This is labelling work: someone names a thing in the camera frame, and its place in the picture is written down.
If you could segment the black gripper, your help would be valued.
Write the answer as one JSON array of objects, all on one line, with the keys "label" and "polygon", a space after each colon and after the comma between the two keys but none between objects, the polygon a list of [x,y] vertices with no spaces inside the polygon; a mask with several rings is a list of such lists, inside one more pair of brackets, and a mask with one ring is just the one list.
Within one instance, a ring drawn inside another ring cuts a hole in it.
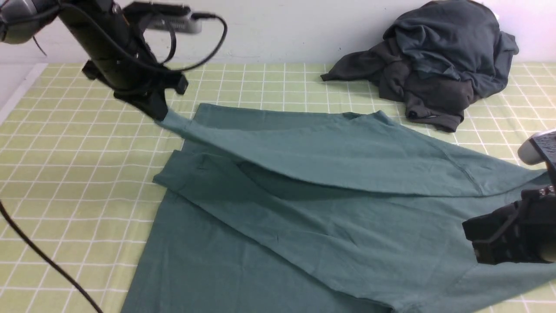
[{"label": "black gripper", "polygon": [[476,260],[484,265],[554,263],[556,198],[554,186],[523,190],[521,200],[462,223]]},{"label": "black gripper", "polygon": [[85,76],[161,122],[169,112],[165,91],[183,95],[189,83],[181,71],[157,61],[123,8],[113,0],[67,0],[61,2],[58,17],[89,55],[82,69]]}]

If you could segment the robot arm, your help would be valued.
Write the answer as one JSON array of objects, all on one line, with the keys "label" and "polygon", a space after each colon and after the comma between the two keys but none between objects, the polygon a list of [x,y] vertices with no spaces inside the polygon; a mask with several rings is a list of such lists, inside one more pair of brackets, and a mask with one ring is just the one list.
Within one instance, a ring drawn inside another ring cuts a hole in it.
[{"label": "robot arm", "polygon": [[155,23],[177,27],[188,6],[113,0],[3,0],[1,42],[22,44],[59,19],[89,56],[82,73],[113,91],[118,100],[161,121],[168,113],[165,91],[183,95],[188,81],[159,63],[144,32]]}]

